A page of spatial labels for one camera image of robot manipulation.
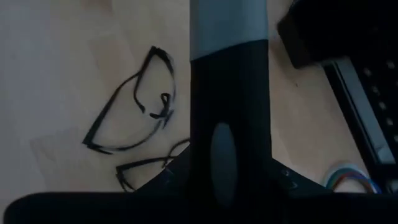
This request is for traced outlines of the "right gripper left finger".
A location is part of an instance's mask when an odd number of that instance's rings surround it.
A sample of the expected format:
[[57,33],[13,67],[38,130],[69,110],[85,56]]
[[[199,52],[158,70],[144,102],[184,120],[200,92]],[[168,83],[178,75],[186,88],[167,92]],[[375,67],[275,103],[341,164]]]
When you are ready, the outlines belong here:
[[153,179],[135,193],[138,194],[179,194],[182,193],[188,179],[190,168],[190,146],[187,146],[174,160]]

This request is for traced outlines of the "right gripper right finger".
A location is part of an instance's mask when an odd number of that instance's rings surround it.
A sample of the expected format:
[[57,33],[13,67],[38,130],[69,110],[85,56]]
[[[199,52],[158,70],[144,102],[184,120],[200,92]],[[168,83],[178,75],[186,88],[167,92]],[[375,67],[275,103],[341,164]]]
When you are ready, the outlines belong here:
[[330,194],[331,190],[300,175],[296,171],[272,159],[271,172],[279,185],[290,194]]

